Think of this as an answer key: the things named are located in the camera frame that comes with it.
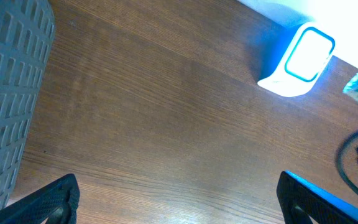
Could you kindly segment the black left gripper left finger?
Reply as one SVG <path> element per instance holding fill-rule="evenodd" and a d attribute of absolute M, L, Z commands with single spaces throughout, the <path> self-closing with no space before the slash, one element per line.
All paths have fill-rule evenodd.
<path fill-rule="evenodd" d="M 67 174 L 0 210 L 0 224 L 76 224 L 80 190 Z"/>

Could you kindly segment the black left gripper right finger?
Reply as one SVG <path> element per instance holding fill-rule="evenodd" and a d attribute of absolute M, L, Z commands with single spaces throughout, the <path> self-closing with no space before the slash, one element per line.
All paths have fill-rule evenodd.
<path fill-rule="evenodd" d="M 283 171 L 277 197 L 285 223 L 358 223 L 358 208 L 290 171 Z"/>

